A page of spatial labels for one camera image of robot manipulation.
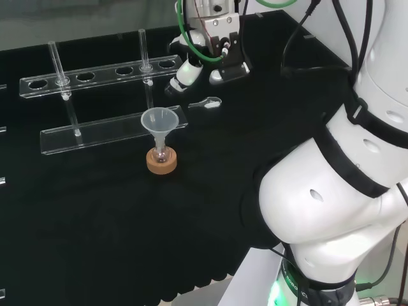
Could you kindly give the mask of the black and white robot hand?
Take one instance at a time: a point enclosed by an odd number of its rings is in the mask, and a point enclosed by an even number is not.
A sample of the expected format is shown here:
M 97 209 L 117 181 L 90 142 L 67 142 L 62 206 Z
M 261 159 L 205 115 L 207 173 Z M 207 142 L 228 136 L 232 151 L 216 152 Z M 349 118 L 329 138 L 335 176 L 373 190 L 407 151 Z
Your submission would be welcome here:
M 169 96 L 182 94 L 192 88 L 205 68 L 210 70 L 208 79 L 212 85 L 249 74 L 250 66 L 242 50 L 238 13 L 203 18 L 202 25 L 196 18 L 190 21 L 197 28 L 180 34 L 169 45 L 170 50 L 186 55 L 185 61 L 166 87 Z

